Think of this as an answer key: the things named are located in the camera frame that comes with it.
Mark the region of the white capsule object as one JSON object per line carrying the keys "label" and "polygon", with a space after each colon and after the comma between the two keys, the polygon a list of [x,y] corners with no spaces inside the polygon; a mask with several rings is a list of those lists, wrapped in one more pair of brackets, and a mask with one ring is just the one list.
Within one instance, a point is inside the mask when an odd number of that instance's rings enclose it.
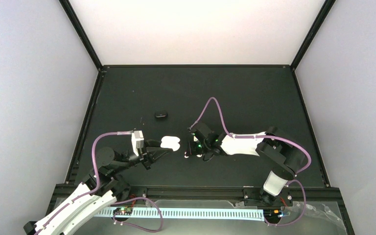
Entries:
{"label": "white capsule object", "polygon": [[176,136],[164,136],[161,139],[160,147],[177,151],[180,148],[180,138]]}

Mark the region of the black earbud charging case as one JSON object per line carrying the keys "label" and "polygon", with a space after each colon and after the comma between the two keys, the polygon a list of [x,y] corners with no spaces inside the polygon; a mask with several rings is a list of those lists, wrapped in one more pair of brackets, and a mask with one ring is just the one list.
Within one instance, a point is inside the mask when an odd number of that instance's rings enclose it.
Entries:
{"label": "black earbud charging case", "polygon": [[156,111],[154,113],[155,118],[167,118],[168,112],[167,111]]}

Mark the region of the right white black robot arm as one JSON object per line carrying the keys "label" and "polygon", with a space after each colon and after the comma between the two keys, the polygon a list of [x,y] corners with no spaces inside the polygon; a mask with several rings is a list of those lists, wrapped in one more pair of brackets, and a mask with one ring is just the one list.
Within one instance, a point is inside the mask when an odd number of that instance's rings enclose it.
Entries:
{"label": "right white black robot arm", "polygon": [[258,201],[271,206],[279,198],[282,189],[295,179],[309,160],[309,153],[299,144],[287,139],[277,127],[256,134],[218,133],[204,123],[189,129],[184,157],[201,157],[207,162],[214,156],[251,155],[261,157],[271,166],[267,179],[259,191]]}

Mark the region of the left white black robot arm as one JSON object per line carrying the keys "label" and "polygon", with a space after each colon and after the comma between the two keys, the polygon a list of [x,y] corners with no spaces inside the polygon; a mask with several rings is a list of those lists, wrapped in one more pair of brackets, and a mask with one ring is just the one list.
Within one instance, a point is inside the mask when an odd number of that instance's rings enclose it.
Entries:
{"label": "left white black robot arm", "polygon": [[121,173],[137,165],[146,169],[161,157],[180,148],[178,137],[165,136],[160,141],[132,141],[132,150],[118,153],[104,147],[94,153],[97,169],[48,215],[39,221],[27,222],[27,235],[72,235],[88,220],[109,206],[128,205],[141,197],[131,196],[131,186]]}

